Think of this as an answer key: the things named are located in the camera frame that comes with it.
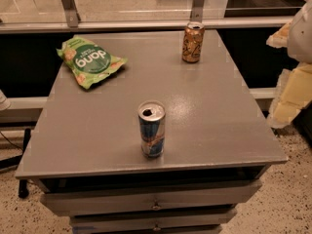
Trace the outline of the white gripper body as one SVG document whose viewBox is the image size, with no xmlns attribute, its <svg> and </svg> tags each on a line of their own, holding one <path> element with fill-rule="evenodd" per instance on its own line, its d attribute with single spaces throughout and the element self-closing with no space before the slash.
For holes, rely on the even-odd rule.
<svg viewBox="0 0 312 234">
<path fill-rule="evenodd" d="M 288 36 L 288 55 L 312 63 L 312 0 L 293 17 Z"/>
</svg>

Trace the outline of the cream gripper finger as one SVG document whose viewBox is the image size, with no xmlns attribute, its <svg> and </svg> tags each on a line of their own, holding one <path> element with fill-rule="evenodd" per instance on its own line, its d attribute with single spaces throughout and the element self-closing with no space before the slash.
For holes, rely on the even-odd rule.
<svg viewBox="0 0 312 234">
<path fill-rule="evenodd" d="M 301 62 L 293 70 L 284 69 L 278 78 L 275 97 L 269 107 L 267 124 L 282 129 L 312 102 L 312 64 Z"/>
<path fill-rule="evenodd" d="M 291 24 L 287 22 L 278 31 L 270 35 L 266 44 L 273 48 L 286 48 L 288 45 L 288 36 Z"/>
</svg>

